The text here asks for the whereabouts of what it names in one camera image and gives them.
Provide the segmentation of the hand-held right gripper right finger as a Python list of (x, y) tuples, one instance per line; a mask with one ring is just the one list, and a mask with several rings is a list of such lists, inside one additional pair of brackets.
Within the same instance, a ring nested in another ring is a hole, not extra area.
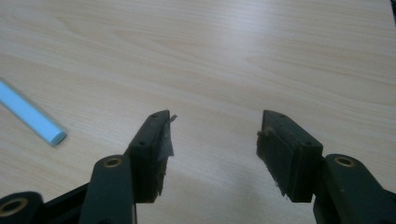
[(281, 194), (313, 203), (317, 224), (396, 224), (396, 193), (347, 155), (322, 155), (323, 145), (288, 116), (265, 110), (257, 155)]

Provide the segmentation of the light blue cylindrical stick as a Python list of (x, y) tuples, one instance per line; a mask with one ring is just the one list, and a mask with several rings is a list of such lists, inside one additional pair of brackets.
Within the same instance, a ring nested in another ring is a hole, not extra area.
[(66, 132), (52, 119), (0, 80), (0, 103), (51, 146), (59, 145)]

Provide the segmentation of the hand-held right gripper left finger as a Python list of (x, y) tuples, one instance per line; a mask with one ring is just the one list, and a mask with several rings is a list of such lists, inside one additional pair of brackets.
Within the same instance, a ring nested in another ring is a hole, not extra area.
[(174, 119), (168, 110), (149, 115), (123, 154), (94, 165), (78, 224), (137, 224), (136, 206), (162, 194)]

